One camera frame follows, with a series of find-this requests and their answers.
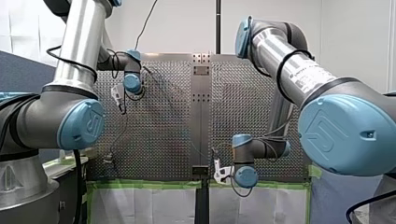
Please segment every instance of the vertical pole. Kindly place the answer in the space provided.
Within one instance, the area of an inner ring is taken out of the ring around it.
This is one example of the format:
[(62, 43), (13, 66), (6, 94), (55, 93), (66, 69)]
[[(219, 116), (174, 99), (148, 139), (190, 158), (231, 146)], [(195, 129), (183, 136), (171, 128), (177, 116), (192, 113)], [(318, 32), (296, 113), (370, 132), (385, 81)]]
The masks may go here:
[(216, 54), (221, 54), (221, 0), (216, 0)]

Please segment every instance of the perforated metal panel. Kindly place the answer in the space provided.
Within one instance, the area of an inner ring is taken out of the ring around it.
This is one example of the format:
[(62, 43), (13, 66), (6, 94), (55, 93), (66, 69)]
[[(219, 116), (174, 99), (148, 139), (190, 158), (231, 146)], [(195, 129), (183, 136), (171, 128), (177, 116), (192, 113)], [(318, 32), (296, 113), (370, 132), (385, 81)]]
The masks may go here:
[[(127, 100), (125, 116), (110, 96), (110, 89), (122, 81), (123, 73), (115, 80), (111, 72), (99, 74), (96, 92), (106, 111), (106, 127), (94, 147), (97, 157), (91, 162), (89, 179), (191, 178), (191, 62), (188, 59), (189, 56), (146, 59), (143, 65), (152, 73), (142, 70), (146, 94), (141, 101)], [(104, 162), (111, 151), (113, 162)]]
[[(212, 57), (209, 145), (219, 151), (222, 166), (232, 164), (234, 134), (262, 136), (265, 133), (275, 87), (275, 82), (257, 73), (249, 61), (225, 55)], [(308, 178), (309, 159), (299, 143), (297, 115), (295, 109), (289, 127), (289, 156), (274, 163), (255, 160), (260, 179), (303, 182)]]
[[(96, 90), (105, 107), (106, 127), (94, 147), (97, 156), (90, 162), (90, 180), (191, 180), (193, 164), (213, 163), (210, 148), (229, 144), (218, 150), (222, 165), (231, 165), (234, 134), (265, 133), (274, 82), (261, 77), (250, 62), (225, 55), (206, 55), (210, 74), (194, 74), (196, 57), (145, 55), (143, 65), (152, 72), (142, 70), (147, 93), (141, 101), (127, 101), (126, 116), (110, 96), (123, 74), (114, 80), (111, 72), (100, 73)], [(306, 181), (309, 160), (298, 141), (297, 113), (289, 128), (291, 153), (276, 163), (256, 160), (260, 179)], [(106, 162), (111, 151), (113, 162)]]

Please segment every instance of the white wall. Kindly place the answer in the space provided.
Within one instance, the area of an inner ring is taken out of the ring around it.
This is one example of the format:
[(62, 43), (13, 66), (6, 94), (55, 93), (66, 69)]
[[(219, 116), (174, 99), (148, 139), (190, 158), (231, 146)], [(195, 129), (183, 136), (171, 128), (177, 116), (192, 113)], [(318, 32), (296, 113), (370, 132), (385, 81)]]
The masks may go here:
[[(154, 0), (126, 0), (106, 20), (113, 49), (133, 49)], [(0, 0), (0, 50), (55, 65), (45, 49), (62, 43), (63, 22), (53, 16), (43, 0)], [(142, 52), (215, 51), (216, 0), (159, 0), (145, 33)], [(306, 34), (309, 47), (319, 57), (320, 0), (223, 0), (222, 53), (234, 53), (241, 20), (290, 21)]]
[(55, 65), (46, 49), (62, 43), (62, 20), (43, 0), (0, 0), (0, 5), (0, 50)]
[[(141, 31), (153, 0), (124, 1), (106, 21), (114, 49), (130, 49)], [(159, 0), (139, 43), (142, 52), (214, 52), (216, 0)], [(319, 0), (223, 0), (222, 53), (234, 54), (236, 31), (249, 15), (256, 19), (290, 21), (305, 32), (318, 55)]]
[(357, 77), (386, 92), (394, 0), (323, 0), (321, 64), (338, 77)]

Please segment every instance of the blue joint cap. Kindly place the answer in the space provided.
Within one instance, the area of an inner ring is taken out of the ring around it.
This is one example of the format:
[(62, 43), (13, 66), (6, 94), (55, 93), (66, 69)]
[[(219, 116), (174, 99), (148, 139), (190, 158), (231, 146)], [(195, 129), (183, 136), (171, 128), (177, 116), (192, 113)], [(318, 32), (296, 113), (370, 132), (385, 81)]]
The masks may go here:
[(113, 7), (120, 7), (122, 5), (122, 0), (111, 0), (110, 2)]
[(123, 80), (123, 86), (128, 92), (138, 94), (142, 89), (142, 82), (134, 73), (128, 73)]
[(304, 107), (298, 130), (308, 157), (333, 173), (374, 176), (396, 167), (395, 121), (359, 97), (319, 97)]
[(233, 136), (233, 147), (240, 147), (244, 144), (249, 143), (251, 140), (253, 140), (253, 137), (250, 134), (236, 134)]
[(235, 182), (244, 189), (251, 189), (257, 185), (259, 176), (251, 166), (242, 166), (235, 173)]
[(235, 54), (236, 57), (246, 59), (248, 57), (248, 39), (250, 33), (250, 25), (248, 19), (241, 21), (236, 34), (235, 40)]
[(64, 150), (84, 149), (93, 145), (105, 126), (104, 109), (93, 99), (76, 104), (58, 129), (58, 146)]
[(126, 50), (126, 53), (129, 54), (129, 55), (131, 55), (131, 57), (135, 58), (135, 59), (138, 60), (139, 62), (142, 61), (139, 51), (134, 50), (134, 49), (128, 49), (128, 50)]

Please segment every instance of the metal bracket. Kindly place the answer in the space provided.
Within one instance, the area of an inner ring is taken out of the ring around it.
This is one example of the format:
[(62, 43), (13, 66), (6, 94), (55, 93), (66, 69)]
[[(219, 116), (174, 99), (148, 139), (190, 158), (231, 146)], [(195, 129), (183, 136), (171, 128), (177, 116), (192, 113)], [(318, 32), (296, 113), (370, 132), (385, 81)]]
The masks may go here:
[(195, 76), (209, 76), (209, 66), (194, 66)]

